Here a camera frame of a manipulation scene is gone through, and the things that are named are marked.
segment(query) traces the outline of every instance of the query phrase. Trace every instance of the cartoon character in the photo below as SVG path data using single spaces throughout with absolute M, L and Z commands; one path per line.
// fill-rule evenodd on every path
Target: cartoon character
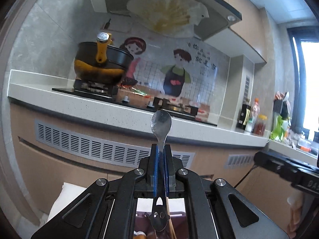
M 122 85 L 133 86 L 137 84 L 137 80 L 135 80 L 134 72 L 136 66 L 141 61 L 138 55 L 142 54 L 146 50 L 146 42 L 138 37 L 130 37 L 124 41 L 124 43 L 120 46 L 121 49 L 130 52 L 132 56 L 134 56 L 134 60 L 131 62 L 129 69 L 126 73 L 124 80 L 122 81 Z
M 184 69 L 184 64 L 189 63 L 192 57 L 183 49 L 174 50 L 175 65 L 165 66 L 161 72 L 165 74 L 163 89 L 165 94 L 178 97 L 184 83 L 191 83 L 190 75 Z

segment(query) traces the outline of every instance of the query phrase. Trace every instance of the yellow pot handle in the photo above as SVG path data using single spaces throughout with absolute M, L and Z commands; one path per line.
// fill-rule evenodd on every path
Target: yellow pot handle
M 106 62 L 106 50 L 107 46 L 112 44 L 112 34 L 106 32 L 100 32 L 97 36 L 98 52 L 96 53 L 95 60 L 99 64 Z

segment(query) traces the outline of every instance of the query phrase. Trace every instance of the window frame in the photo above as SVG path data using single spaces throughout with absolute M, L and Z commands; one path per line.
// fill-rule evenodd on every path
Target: window frame
M 308 137 L 309 130 L 303 127 L 306 109 L 306 66 L 302 52 L 301 42 L 319 42 L 319 26 L 296 27 L 287 29 L 295 72 L 295 97 L 293 104 L 293 115 L 291 120 L 291 130 L 296 133 L 304 132 Z M 297 55 L 293 38 L 296 42 L 299 62 L 297 62 Z

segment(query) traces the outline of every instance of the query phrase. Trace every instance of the yellow and black pot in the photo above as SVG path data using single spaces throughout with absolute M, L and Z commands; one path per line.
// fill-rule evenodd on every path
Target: yellow and black pot
M 74 61 L 77 78 L 108 85 L 118 84 L 126 74 L 133 56 L 110 46 L 111 34 L 101 32 L 97 42 L 82 42 Z

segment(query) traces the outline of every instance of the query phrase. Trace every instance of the black cable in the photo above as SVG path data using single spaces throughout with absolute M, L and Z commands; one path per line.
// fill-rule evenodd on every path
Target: black cable
M 234 188 L 236 188 L 239 184 L 242 183 L 242 181 L 248 176 L 249 173 L 251 173 L 252 170 L 256 169 L 258 166 L 257 165 L 253 165 L 253 167 L 246 173 L 246 175 L 234 186 Z

